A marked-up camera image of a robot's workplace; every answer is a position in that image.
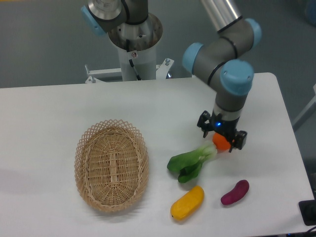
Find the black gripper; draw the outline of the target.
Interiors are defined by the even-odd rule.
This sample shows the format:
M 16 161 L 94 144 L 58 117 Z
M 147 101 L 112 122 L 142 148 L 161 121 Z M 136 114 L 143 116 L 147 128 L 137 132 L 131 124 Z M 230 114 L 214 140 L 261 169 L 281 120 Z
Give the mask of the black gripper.
M 224 136 L 226 140 L 230 143 L 229 153 L 233 149 L 241 150 L 247 139 L 246 131 L 237 131 L 237 123 L 239 118 L 235 120 L 224 120 L 222 114 L 212 115 L 208 111 L 203 111 L 199 116 L 197 127 L 199 127 L 203 132 L 203 138 L 206 138 L 210 131 L 215 131 L 216 133 Z

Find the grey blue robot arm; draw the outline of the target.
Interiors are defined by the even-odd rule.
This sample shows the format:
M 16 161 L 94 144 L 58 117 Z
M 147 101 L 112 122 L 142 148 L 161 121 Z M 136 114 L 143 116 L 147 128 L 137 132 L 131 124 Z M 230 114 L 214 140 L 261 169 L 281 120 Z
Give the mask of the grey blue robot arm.
M 216 92 L 213 111 L 203 112 L 197 125 L 204 135 L 214 131 L 231 150 L 240 150 L 247 133 L 237 130 L 237 123 L 254 71 L 239 57 L 260 42 L 262 30 L 255 20 L 243 18 L 232 0 L 204 0 L 202 5 L 219 37 L 208 46 L 191 44 L 182 58 L 183 67 Z M 124 81 L 157 78 L 155 47 L 163 28 L 146 0 L 90 0 L 81 13 L 95 34 L 107 34 L 118 49 Z

